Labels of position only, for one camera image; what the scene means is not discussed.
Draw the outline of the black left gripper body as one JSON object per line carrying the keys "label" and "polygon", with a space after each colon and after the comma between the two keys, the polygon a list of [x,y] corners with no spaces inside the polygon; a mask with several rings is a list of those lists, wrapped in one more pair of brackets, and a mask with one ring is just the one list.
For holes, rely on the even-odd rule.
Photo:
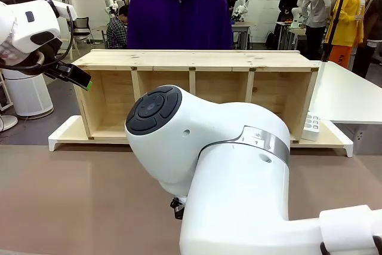
{"label": "black left gripper body", "polygon": [[61,40],[56,38],[39,48],[38,51],[44,56],[44,62],[36,72],[38,75],[44,74],[51,79],[72,81],[68,74],[69,68],[63,62],[70,52],[70,47],[68,46],[62,54],[59,54],[61,45]]}

